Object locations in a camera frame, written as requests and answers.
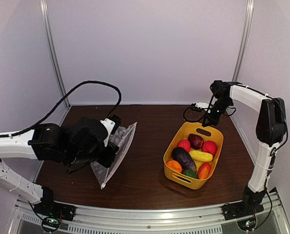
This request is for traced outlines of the yellow plastic basket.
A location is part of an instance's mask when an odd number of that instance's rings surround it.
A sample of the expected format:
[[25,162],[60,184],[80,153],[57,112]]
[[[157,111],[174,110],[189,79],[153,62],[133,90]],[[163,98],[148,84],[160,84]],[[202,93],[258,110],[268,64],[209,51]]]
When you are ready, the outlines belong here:
[[[209,173],[207,179],[198,179],[198,178],[194,179],[194,178],[188,177],[186,175],[183,175],[182,173],[178,173],[178,172],[172,170],[171,168],[169,168],[166,165],[166,163],[168,161],[173,160],[172,150],[175,147],[178,147],[177,145],[178,145],[179,141],[181,141],[183,139],[188,139],[189,134],[197,134],[204,139],[204,142],[211,140],[217,144],[217,152],[216,152],[215,156],[213,156],[213,160],[211,162],[209,162],[211,164],[211,170],[210,170],[210,173]],[[174,136],[172,142],[170,143],[168,149],[166,150],[166,152],[163,156],[165,177],[178,183],[178,184],[181,184],[185,187],[188,187],[190,189],[193,189],[193,190],[200,189],[206,183],[206,181],[212,176],[212,174],[215,170],[215,167],[217,165],[217,162],[218,162],[218,159],[219,159],[219,156],[221,153],[223,140],[224,140],[224,137],[223,137],[222,133],[213,127],[210,127],[210,126],[203,127],[202,124],[199,122],[196,122],[196,123],[185,122],[181,126],[181,128],[178,130],[176,135]],[[194,161],[194,162],[195,162],[196,167],[197,167],[197,170],[195,172],[198,173],[199,167],[204,162],[198,162],[198,161]]]

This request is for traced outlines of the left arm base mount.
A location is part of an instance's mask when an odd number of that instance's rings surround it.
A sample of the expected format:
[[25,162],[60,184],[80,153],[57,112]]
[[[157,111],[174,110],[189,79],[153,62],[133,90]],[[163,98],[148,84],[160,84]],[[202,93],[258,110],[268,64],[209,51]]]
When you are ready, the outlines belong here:
[[57,231],[63,221],[73,221],[76,207],[59,202],[46,204],[41,202],[39,204],[29,203],[34,214],[41,220],[41,227],[47,233]]

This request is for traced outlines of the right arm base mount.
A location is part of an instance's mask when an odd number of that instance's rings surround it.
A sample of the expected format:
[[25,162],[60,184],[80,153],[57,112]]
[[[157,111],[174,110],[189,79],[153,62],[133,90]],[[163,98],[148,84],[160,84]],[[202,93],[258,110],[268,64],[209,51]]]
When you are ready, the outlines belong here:
[[236,219],[238,228],[246,232],[253,231],[257,227],[256,214],[264,211],[264,207],[261,204],[258,204],[252,210],[246,210],[242,201],[225,203],[221,209],[226,221]]

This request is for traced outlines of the purple toy eggplant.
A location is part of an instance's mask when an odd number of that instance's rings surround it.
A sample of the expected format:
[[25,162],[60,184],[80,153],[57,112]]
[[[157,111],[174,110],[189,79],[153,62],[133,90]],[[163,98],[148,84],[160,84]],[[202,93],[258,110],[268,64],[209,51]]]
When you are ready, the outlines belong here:
[[172,158],[176,160],[183,169],[197,170],[196,164],[190,154],[181,147],[175,147],[172,150]]

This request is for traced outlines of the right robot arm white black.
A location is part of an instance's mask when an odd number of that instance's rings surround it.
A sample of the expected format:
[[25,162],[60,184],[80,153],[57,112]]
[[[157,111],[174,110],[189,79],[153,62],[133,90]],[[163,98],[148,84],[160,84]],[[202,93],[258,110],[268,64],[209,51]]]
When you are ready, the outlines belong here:
[[226,109],[238,101],[259,116],[255,128],[258,139],[258,155],[253,174],[244,189],[242,201],[235,208],[242,215],[251,215],[257,211],[267,193],[267,182],[274,167],[277,151],[288,138],[285,103],[281,98],[263,94],[239,82],[224,82],[215,80],[210,85],[212,98],[210,100],[202,125],[216,126]]

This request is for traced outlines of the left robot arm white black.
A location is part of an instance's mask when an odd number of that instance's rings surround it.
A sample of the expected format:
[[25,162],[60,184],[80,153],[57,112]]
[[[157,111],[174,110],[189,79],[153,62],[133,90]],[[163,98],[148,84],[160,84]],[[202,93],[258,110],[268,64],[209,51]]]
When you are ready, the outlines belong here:
[[119,150],[110,141],[121,124],[113,115],[104,120],[81,118],[75,125],[60,127],[54,123],[38,124],[30,130],[0,135],[0,183],[12,192],[26,198],[36,211],[55,216],[62,213],[62,204],[54,201],[54,193],[37,185],[10,169],[5,158],[27,158],[62,163],[70,168],[78,163],[84,167],[98,162],[109,168]]

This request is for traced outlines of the green toy lime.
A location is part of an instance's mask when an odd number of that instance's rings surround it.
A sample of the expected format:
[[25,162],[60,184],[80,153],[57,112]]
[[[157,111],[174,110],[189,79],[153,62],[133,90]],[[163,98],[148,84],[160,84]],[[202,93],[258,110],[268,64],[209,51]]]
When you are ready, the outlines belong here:
[[197,179],[197,173],[194,170],[192,170],[192,169],[184,169],[182,171],[182,174],[185,175],[185,176]]

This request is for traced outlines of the dark red toy apple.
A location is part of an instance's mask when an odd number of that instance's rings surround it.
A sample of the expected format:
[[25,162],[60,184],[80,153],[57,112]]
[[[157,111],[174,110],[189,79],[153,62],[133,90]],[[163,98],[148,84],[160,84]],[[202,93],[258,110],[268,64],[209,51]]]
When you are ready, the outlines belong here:
[[204,143],[204,139],[197,134],[189,134],[188,141],[191,145],[191,148],[195,150],[201,149]]

